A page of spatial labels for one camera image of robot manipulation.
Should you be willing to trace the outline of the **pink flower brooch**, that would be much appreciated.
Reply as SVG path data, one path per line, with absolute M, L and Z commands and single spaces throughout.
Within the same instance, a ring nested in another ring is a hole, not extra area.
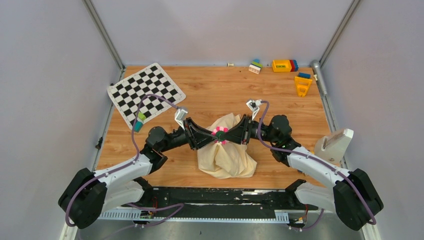
M 228 132 L 228 128 L 224 126 L 217 126 L 213 131 L 212 135 L 217 137 L 215 143 L 219 143 L 221 145 L 225 145 L 228 141 L 223 138 L 223 135 Z

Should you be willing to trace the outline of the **cream yellow garment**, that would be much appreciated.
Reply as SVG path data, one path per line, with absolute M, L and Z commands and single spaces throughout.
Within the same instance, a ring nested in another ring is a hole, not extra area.
M 247 146 L 212 142 L 197 151 L 198 169 L 217 179 L 250 178 L 257 162 L 247 153 Z

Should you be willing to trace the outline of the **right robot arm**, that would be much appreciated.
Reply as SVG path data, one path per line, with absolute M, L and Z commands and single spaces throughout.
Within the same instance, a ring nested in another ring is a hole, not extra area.
M 305 181 L 289 191 L 285 201 L 290 208 L 298 209 L 306 204 L 332 211 L 355 231 L 366 224 L 376 225 L 376 215 L 384 204 L 368 174 L 359 168 L 348 170 L 319 158 L 296 142 L 291 134 L 285 115 L 274 116 L 268 125 L 245 115 L 236 126 L 219 134 L 218 139 L 243 145 L 256 139 L 271 150 L 277 162 L 323 184 L 317 187 Z

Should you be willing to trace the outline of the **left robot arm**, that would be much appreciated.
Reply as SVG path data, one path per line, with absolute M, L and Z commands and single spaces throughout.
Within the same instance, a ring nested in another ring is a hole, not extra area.
M 137 202 L 149 206 L 151 190 L 137 180 L 159 170 L 167 161 L 165 151 L 188 144 L 198 150 L 215 142 L 212 131 L 198 126 L 188 117 L 178 129 L 168 133 L 161 126 L 153 127 L 143 149 L 136 149 L 132 158 L 99 172 L 79 170 L 58 200 L 65 212 L 65 223 L 79 229 L 90 226 L 102 212 L 119 205 Z

